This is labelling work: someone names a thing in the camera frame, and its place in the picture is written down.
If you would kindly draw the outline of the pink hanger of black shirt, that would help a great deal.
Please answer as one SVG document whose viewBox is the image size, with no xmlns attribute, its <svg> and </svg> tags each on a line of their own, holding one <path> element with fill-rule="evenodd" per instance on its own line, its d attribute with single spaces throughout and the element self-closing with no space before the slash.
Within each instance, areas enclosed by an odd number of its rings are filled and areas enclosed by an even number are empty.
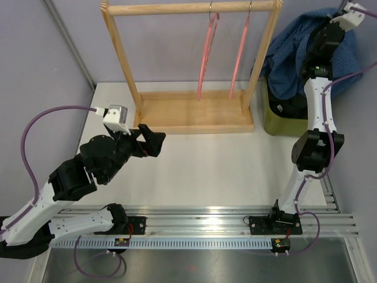
<svg viewBox="0 0 377 283">
<path fill-rule="evenodd" d="M 246 43 L 246 37 L 247 37 L 247 34 L 248 34 L 249 25 L 250 25 L 251 7 L 252 7 L 252 2 L 249 3 L 248 15 L 247 15 L 247 18 L 246 18 L 245 23 L 244 23 L 242 37 L 241 37 L 241 40 L 240 40 L 240 45 L 239 45 L 236 63 L 235 63 L 235 66 L 234 66 L 234 71 L 233 71 L 233 76 L 232 76 L 232 81 L 231 81 L 231 85 L 230 85 L 229 99 L 232 99 L 233 94 L 234 94 L 235 83 L 236 83 L 236 79 L 237 79 L 237 76 L 238 76 L 238 72 L 239 72 L 239 68 L 240 68 L 240 62 L 241 62 L 244 46 L 245 46 L 245 43 Z"/>
</svg>

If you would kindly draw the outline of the pink hanger of blue shirt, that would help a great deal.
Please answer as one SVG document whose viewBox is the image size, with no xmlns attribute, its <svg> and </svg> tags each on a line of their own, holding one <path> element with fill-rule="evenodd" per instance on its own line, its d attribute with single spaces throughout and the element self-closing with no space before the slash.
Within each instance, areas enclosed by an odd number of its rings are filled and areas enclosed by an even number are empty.
<svg viewBox="0 0 377 283">
<path fill-rule="evenodd" d="M 219 14 L 215 13 L 212 14 L 212 7 L 213 7 L 213 2 L 210 2 L 209 5 L 209 27 L 207 30 L 207 35 L 206 39 L 204 42 L 204 48 L 203 48 L 203 56 L 201 60 L 201 67 L 200 67 L 200 75 L 199 75 L 199 80 L 198 80 L 198 85 L 197 85 L 197 101 L 201 100 L 201 95 L 203 91 L 203 82 L 205 78 L 205 73 L 207 70 L 207 65 L 211 53 L 211 48 L 213 45 L 214 37 L 216 34 L 216 29 L 218 26 L 218 21 L 219 21 Z"/>
</svg>

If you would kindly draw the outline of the black pinstriped shirt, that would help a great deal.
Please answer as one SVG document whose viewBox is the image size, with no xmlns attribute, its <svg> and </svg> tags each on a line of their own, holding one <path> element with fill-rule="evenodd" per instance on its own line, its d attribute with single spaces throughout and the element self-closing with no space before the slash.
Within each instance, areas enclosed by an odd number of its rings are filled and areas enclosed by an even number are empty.
<svg viewBox="0 0 377 283">
<path fill-rule="evenodd" d="M 271 111 L 279 117 L 287 119 L 307 119 L 307 99 L 301 94 L 297 94 L 287 100 L 280 100 L 269 91 L 268 102 Z"/>
</svg>

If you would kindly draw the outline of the blue checkered shirt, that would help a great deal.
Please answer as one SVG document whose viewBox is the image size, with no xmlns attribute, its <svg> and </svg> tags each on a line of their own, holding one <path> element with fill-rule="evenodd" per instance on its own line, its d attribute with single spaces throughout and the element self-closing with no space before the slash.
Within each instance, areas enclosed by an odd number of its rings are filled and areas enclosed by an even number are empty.
<svg viewBox="0 0 377 283">
<path fill-rule="evenodd" d="M 270 43 L 260 75 L 267 78 L 270 91 L 278 100 L 304 95 L 300 68 L 309 44 L 311 32 L 336 8 L 321 8 L 295 18 Z M 362 68 L 356 59 L 356 35 L 348 31 L 333 56 L 333 76 L 337 80 Z"/>
</svg>

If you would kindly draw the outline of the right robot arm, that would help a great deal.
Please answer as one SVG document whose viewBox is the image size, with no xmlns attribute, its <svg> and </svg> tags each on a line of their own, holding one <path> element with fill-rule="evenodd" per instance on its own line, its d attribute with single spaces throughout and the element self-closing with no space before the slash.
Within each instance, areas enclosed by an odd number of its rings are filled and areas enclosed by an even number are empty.
<svg viewBox="0 0 377 283">
<path fill-rule="evenodd" d="M 303 60 L 300 76 L 307 99 L 307 130 L 292 148 L 293 171 L 286 189 L 269 214 L 250 221 L 254 235 L 302 234 L 300 204 L 314 180 L 329 173 L 345 138 L 337 133 L 332 117 L 332 58 L 345 37 L 338 23 L 328 22 L 312 32 L 312 44 Z"/>
</svg>

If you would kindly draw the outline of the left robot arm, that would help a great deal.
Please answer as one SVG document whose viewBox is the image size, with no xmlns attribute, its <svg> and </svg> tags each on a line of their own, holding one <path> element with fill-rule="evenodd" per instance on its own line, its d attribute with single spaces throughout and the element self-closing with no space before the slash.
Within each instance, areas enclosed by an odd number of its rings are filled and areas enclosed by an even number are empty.
<svg viewBox="0 0 377 283">
<path fill-rule="evenodd" d="M 30 259 L 44 253 L 64 239 L 94 233 L 119 235 L 129 223 L 121 204 L 111 203 L 97 212 L 68 218 L 56 218 L 84 196 L 94 193 L 99 185 L 107 185 L 131 157 L 157 157 L 166 138 L 139 124 L 129 133 L 109 131 L 80 146 L 73 159 L 63 162 L 49 176 L 35 203 L 27 212 L 2 217 L 5 229 L 1 239 L 1 258 Z"/>
</svg>

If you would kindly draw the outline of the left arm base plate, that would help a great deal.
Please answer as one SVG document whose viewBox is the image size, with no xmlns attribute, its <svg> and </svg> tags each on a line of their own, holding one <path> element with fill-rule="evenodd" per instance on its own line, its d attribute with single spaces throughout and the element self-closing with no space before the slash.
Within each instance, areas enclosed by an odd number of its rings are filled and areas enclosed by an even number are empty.
<svg viewBox="0 0 377 283">
<path fill-rule="evenodd" d="M 128 224 L 126 226 L 120 226 L 120 228 L 111 228 L 105 232 L 95 232 L 95 235 L 144 235 L 147 224 L 147 218 L 145 216 L 129 216 Z"/>
</svg>

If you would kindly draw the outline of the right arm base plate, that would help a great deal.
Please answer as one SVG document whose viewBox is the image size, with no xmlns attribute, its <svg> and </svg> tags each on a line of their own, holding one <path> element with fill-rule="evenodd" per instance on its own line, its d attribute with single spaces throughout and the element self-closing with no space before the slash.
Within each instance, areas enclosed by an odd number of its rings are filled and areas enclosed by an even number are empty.
<svg viewBox="0 0 377 283">
<path fill-rule="evenodd" d="M 302 235 L 300 222 L 270 221 L 267 216 L 249 216 L 249 228 L 252 235 Z"/>
</svg>

